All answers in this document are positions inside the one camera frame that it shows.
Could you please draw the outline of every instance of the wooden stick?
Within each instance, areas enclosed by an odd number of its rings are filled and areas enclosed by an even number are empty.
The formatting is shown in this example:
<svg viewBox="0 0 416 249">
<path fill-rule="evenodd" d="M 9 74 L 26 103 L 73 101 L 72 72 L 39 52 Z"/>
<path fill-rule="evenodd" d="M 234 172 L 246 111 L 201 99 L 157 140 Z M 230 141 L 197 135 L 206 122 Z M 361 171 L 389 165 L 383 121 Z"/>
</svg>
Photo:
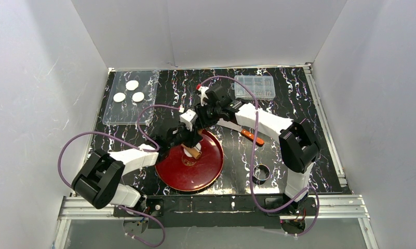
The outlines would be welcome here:
<svg viewBox="0 0 416 249">
<path fill-rule="evenodd" d="M 184 144 L 181 144 L 183 149 L 185 149 L 186 151 L 188 151 L 191 156 L 193 156 L 196 160 L 198 160 L 201 156 L 202 156 L 202 152 L 198 151 L 198 149 L 196 148 L 188 148 L 186 147 Z"/>
</svg>

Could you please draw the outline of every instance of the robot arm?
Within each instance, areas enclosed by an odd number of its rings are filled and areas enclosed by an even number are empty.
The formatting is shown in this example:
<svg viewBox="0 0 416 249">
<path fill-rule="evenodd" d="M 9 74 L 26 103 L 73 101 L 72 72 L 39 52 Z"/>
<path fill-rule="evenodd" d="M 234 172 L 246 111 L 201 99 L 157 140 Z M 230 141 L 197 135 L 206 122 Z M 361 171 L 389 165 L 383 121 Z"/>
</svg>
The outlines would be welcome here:
<svg viewBox="0 0 416 249">
<path fill-rule="evenodd" d="M 313 163 L 320 145 L 309 123 L 304 119 L 297 123 L 263 111 L 244 100 L 232 100 L 221 86 L 197 89 L 201 102 L 194 110 L 180 115 L 180 123 L 166 134 L 154 137 L 160 150 L 147 152 L 129 149 L 105 153 L 96 150 L 84 164 L 72 183 L 72 188 L 97 209 L 107 204 L 121 204 L 128 207 L 139 205 L 142 198 L 139 191 L 119 183 L 128 172 L 155 165 L 168 156 L 170 148 L 184 144 L 193 148 L 202 139 L 198 131 L 216 125 L 219 120 L 236 125 L 254 127 L 255 114 L 259 112 L 259 131 L 278 141 L 281 155 L 288 167 L 285 198 L 292 198 L 308 185 Z M 141 149 L 153 149 L 142 144 Z M 298 205 L 307 192 L 295 199 Z"/>
</svg>

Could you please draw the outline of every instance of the knife handle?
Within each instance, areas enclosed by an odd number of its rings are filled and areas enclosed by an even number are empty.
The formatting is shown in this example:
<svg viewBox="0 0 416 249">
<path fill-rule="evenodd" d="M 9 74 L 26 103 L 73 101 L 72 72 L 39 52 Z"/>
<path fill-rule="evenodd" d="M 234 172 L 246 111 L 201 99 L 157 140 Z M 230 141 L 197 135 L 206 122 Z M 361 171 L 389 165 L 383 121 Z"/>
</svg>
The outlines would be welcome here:
<svg viewBox="0 0 416 249">
<path fill-rule="evenodd" d="M 253 141 L 253 134 L 252 133 L 250 133 L 249 131 L 247 131 L 247 130 L 245 130 L 245 129 L 242 129 L 241 130 L 241 132 L 240 132 L 244 137 L 246 137 L 247 139 L 249 139 L 249 140 L 251 140 L 251 141 Z M 263 146 L 264 145 L 264 141 L 263 141 L 263 139 L 261 139 L 261 138 L 259 138 L 259 137 L 257 137 L 257 142 L 256 142 L 256 144 L 258 145 L 258 146 Z"/>
</svg>

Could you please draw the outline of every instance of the black ring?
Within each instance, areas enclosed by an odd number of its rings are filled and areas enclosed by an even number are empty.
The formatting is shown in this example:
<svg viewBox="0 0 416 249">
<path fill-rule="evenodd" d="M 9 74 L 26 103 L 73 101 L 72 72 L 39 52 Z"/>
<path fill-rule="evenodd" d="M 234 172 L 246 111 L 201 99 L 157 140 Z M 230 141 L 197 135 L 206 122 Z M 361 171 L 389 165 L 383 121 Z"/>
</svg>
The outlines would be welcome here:
<svg viewBox="0 0 416 249">
<path fill-rule="evenodd" d="M 252 181 L 255 184 L 261 185 L 266 182 L 271 176 L 269 167 L 264 164 L 259 164 L 253 168 Z"/>
</svg>

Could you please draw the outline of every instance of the orange object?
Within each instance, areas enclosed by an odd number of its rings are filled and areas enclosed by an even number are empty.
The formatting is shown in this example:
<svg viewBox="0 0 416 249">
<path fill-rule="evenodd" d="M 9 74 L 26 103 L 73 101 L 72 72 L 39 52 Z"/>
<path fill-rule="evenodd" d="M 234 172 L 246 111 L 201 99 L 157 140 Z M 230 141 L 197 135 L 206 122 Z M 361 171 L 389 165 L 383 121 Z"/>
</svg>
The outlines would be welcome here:
<svg viewBox="0 0 416 249">
<path fill-rule="evenodd" d="M 186 147 L 185 145 L 181 144 L 183 148 L 185 148 L 186 151 L 188 151 L 191 156 L 193 156 L 196 160 L 198 160 L 200 158 L 200 156 L 202 155 L 202 152 L 198 151 L 198 149 L 194 148 L 189 148 Z"/>
<path fill-rule="evenodd" d="M 249 131 L 247 131 L 247 130 L 245 130 L 245 129 L 242 129 L 240 133 L 241 133 L 243 136 L 247 137 L 249 140 L 253 141 L 253 137 L 254 137 L 254 135 L 253 135 L 252 133 L 250 133 Z M 263 145 L 264 145 L 264 141 L 263 141 L 263 139 L 261 139 L 261 138 L 257 137 L 257 142 L 256 142 L 256 144 L 257 144 L 258 146 L 263 146 Z"/>
</svg>

